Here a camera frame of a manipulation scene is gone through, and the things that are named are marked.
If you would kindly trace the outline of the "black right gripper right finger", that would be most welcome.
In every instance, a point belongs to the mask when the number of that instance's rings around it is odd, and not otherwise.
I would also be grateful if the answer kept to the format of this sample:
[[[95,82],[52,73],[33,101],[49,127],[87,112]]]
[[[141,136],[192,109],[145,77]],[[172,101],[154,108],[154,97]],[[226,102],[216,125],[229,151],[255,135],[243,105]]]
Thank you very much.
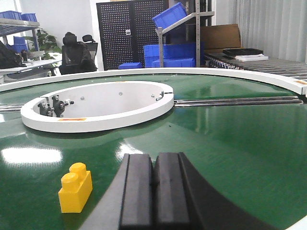
[[[200,175],[183,152],[163,152],[154,167],[158,230],[273,230]]]

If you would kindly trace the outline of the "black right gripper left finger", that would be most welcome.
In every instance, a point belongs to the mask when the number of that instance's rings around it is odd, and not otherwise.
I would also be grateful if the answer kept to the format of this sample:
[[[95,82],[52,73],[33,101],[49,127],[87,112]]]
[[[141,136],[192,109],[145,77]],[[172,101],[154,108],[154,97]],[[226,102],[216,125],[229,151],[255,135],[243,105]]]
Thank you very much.
[[[148,154],[125,154],[111,185],[82,230],[151,230],[152,162]]]

